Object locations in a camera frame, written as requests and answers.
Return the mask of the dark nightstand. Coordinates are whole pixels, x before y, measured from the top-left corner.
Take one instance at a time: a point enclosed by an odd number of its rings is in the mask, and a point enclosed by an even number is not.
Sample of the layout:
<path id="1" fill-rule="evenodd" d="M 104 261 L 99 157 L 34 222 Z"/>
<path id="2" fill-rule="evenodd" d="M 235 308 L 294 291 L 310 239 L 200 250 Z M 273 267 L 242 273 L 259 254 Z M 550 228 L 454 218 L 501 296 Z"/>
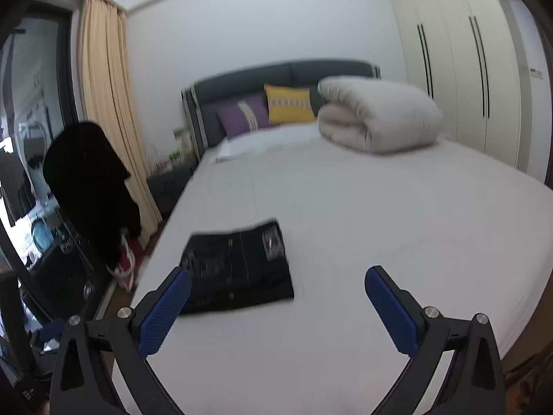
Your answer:
<path id="1" fill-rule="evenodd" d="M 147 178 L 147 185 L 163 220 L 170 217 L 197 166 L 197 160 L 188 160 L 171 170 Z"/>

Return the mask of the dark grey headboard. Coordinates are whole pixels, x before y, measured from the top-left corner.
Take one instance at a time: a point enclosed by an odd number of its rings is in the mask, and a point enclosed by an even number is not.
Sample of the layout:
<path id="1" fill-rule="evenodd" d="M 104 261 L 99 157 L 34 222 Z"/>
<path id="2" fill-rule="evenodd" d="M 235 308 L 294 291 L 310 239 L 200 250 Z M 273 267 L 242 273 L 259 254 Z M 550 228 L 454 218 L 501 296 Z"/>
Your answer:
<path id="1" fill-rule="evenodd" d="M 251 96 L 265 96 L 266 84 L 308 88 L 311 105 L 324 105 L 318 93 L 320 80 L 331 76 L 359 76 L 379 79 L 381 68 L 362 60 L 310 59 L 265 64 L 219 74 L 191 84 L 181 92 L 187 124 L 197 158 L 222 142 L 226 136 L 217 109 Z"/>

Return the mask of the yellow pillow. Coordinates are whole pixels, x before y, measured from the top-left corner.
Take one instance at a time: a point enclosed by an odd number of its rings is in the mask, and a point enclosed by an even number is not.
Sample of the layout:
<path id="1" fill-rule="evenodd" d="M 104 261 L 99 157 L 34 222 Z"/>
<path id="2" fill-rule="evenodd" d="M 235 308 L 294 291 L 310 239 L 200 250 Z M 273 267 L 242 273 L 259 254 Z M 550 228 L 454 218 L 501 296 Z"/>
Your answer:
<path id="1" fill-rule="evenodd" d="M 308 88 L 265 84 L 270 125 L 304 124 L 316 121 Z"/>

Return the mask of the cream wardrobe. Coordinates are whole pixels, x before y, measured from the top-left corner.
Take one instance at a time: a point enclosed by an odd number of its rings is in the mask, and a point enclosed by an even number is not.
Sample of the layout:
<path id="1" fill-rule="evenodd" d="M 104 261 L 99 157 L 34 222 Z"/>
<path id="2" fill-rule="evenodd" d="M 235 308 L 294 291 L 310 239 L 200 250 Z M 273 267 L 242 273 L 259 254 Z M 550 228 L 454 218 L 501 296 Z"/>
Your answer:
<path id="1" fill-rule="evenodd" d="M 391 0 L 408 82 L 441 109 L 448 140 L 516 166 L 521 92 L 499 0 Z"/>

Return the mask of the black denim pants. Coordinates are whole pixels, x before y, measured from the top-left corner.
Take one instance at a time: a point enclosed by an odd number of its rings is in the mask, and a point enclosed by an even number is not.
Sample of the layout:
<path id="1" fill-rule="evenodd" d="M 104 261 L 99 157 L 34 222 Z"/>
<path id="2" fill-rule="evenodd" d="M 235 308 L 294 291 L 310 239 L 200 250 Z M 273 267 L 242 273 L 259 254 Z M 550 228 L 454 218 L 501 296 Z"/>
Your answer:
<path id="1" fill-rule="evenodd" d="M 275 218 L 244 230 L 194 233 L 180 265 L 192 281 L 183 315 L 294 298 L 283 236 Z"/>

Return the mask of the purple pillow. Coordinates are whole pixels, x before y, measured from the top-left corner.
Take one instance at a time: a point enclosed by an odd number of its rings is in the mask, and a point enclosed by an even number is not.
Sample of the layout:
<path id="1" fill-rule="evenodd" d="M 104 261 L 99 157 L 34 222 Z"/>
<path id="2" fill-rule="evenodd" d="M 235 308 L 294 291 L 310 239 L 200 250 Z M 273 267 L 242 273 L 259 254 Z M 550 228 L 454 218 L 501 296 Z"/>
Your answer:
<path id="1" fill-rule="evenodd" d="M 267 104 L 261 95 L 228 103 L 218 108 L 216 113 L 229 140 L 271 127 Z"/>

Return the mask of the white pillow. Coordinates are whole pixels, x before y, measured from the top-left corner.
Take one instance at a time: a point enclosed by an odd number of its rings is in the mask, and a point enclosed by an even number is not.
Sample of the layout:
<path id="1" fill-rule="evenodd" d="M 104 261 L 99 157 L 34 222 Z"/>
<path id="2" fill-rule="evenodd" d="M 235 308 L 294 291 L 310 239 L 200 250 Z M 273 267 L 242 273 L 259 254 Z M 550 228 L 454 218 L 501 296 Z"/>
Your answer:
<path id="1" fill-rule="evenodd" d="M 214 162 L 226 162 L 242 156 L 252 156 L 269 151 L 286 149 L 297 144 L 305 144 L 320 137 L 317 123 L 284 124 L 277 128 L 252 131 L 225 139 L 216 148 Z"/>

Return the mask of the beige curtain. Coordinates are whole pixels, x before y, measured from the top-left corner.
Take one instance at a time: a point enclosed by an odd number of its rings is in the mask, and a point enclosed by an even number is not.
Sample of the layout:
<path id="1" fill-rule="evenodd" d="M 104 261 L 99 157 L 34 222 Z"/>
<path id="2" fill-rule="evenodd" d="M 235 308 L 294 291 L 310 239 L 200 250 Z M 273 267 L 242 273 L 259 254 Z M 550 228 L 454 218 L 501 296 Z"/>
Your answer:
<path id="1" fill-rule="evenodd" d="M 125 12 L 107 0 L 83 0 L 80 82 L 86 118 L 102 127 L 131 174 L 126 186 L 138 203 L 142 245 L 162 221 L 146 179 L 149 167 L 129 72 Z"/>

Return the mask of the folded beige duvet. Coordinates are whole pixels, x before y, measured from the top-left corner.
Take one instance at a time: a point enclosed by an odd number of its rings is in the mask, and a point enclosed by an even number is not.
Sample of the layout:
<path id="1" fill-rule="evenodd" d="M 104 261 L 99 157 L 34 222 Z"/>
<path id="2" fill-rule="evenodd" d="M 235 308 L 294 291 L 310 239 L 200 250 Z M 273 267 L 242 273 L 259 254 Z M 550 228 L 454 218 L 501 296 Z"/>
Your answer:
<path id="1" fill-rule="evenodd" d="M 441 133 L 440 108 L 421 89 L 355 76 L 318 84 L 326 103 L 318 112 L 320 135 L 355 151 L 389 154 L 434 144 Z"/>

